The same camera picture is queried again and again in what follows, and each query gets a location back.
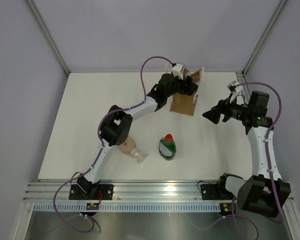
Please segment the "brown canvas bag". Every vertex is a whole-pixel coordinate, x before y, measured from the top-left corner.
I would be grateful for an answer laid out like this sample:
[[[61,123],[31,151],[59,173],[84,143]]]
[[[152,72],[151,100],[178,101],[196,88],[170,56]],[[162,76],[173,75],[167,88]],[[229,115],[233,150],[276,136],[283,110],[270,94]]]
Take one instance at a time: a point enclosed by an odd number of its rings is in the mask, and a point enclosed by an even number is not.
[[[165,72],[168,73],[169,65],[171,65],[171,69],[172,69],[174,64],[167,63],[165,66]],[[185,76],[187,75],[191,76],[192,81],[198,85],[197,91],[193,95],[182,95],[179,93],[175,93],[172,96],[172,103],[170,105],[169,110],[174,113],[193,116],[195,112],[197,100],[198,100],[198,89],[200,86],[200,82],[203,78],[203,75],[205,73],[205,68],[201,67],[198,71],[193,73],[191,73],[186,67],[185,69],[186,69]]]

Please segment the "green bottle red cap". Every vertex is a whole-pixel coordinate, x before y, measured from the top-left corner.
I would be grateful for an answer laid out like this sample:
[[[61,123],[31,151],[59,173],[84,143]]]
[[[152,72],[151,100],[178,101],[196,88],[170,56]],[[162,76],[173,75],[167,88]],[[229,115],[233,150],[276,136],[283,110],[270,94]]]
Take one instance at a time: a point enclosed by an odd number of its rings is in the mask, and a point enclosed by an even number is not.
[[[173,136],[169,133],[161,138],[158,145],[159,154],[167,161],[174,159],[177,153],[176,143]]]

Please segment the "beige pump bottle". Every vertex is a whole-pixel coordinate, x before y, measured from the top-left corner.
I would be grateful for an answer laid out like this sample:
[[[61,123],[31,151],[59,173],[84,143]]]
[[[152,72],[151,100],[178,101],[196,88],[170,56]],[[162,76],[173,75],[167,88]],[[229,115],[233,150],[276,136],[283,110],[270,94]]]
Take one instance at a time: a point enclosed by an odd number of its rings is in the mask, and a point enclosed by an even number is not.
[[[127,139],[117,147],[123,154],[129,155],[137,160],[137,162],[140,164],[142,163],[146,158],[147,154],[143,154],[139,151],[137,148],[137,144],[135,140],[128,136]]]

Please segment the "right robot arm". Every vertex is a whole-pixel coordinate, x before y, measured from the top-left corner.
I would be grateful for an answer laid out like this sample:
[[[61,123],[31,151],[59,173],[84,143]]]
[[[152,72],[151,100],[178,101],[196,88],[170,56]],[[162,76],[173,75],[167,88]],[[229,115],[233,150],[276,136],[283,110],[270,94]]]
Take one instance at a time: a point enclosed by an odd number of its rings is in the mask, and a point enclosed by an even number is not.
[[[290,184],[282,180],[278,171],[273,148],[273,120],[267,117],[269,94],[253,91],[248,105],[238,104],[230,95],[221,99],[202,116],[214,124],[235,119],[245,127],[248,138],[252,175],[248,180],[224,173],[219,177],[216,192],[223,199],[236,197],[240,210],[263,215],[278,216],[291,193]]]

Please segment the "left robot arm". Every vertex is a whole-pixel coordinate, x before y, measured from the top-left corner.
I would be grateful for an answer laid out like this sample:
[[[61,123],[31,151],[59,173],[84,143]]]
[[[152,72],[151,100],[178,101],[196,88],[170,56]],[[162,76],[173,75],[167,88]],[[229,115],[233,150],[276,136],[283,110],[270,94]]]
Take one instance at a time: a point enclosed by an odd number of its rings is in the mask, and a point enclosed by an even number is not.
[[[164,73],[141,103],[121,108],[113,105],[98,126],[98,146],[96,157],[88,170],[77,177],[76,183],[70,187],[70,200],[97,200],[102,188],[99,183],[104,168],[117,146],[122,145],[129,136],[133,121],[144,115],[154,113],[164,107],[172,95],[178,93],[191,96],[197,89],[200,72],[187,72],[179,77],[176,73]]]

